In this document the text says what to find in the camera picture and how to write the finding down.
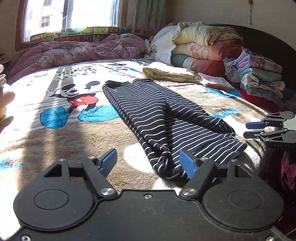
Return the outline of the maroon sleeved forearm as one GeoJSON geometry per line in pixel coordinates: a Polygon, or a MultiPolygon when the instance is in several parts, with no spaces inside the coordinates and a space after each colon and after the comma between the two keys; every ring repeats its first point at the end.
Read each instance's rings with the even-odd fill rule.
{"type": "Polygon", "coordinates": [[[288,152],[284,152],[281,160],[281,185],[286,192],[295,191],[295,163],[288,152]]]}

